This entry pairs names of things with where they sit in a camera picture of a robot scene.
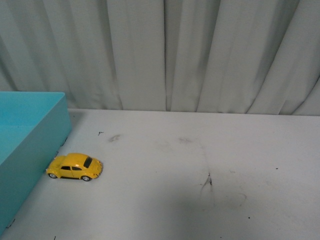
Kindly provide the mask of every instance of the table surface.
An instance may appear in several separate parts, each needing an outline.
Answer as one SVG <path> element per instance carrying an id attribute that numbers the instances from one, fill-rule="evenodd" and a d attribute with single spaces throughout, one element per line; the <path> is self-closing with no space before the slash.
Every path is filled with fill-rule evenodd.
<path id="1" fill-rule="evenodd" d="M 320 117 L 69 113 L 101 176 L 43 173 L 1 240 L 319 239 Z"/>

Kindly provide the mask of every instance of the blue plastic bin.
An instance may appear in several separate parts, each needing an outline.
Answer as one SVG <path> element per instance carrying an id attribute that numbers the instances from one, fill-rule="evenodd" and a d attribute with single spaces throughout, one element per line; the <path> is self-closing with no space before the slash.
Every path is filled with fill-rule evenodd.
<path id="1" fill-rule="evenodd" d="M 0 235 L 70 131 L 63 92 L 0 92 Z"/>

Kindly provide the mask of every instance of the car window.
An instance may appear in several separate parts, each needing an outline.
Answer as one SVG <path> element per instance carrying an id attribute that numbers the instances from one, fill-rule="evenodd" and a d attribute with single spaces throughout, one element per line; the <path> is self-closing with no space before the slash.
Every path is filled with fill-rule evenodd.
<path id="1" fill-rule="evenodd" d="M 90 166 L 90 164 L 91 164 L 91 162 L 92 162 L 92 158 L 88 156 L 88 157 L 86 158 L 86 160 L 84 161 L 83 166 L 84 166 L 86 169 L 88 169 L 89 166 Z"/>
<path id="2" fill-rule="evenodd" d="M 72 170 L 74 170 L 74 171 L 81 171 L 82 169 L 81 169 L 80 167 L 73 166 L 73 167 L 72 167 Z"/>
<path id="3" fill-rule="evenodd" d="M 71 170 L 69 166 L 62 166 L 61 169 L 62 170 Z"/>

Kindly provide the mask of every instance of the white curtain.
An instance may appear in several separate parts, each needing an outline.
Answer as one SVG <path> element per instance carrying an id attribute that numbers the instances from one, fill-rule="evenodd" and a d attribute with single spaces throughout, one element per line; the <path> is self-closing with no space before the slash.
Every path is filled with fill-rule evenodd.
<path id="1" fill-rule="evenodd" d="M 2 0 L 0 90 L 70 108 L 320 116 L 319 0 Z"/>

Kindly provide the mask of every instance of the toy car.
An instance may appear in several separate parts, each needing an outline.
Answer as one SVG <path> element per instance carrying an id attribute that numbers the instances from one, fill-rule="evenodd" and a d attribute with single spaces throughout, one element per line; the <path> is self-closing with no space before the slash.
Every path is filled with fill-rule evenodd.
<path id="1" fill-rule="evenodd" d="M 82 153 L 69 153 L 67 156 L 54 158 L 46 169 L 46 174 L 52 179 L 82 179 L 88 182 L 96 179 L 102 169 L 102 163 L 96 158 Z"/>

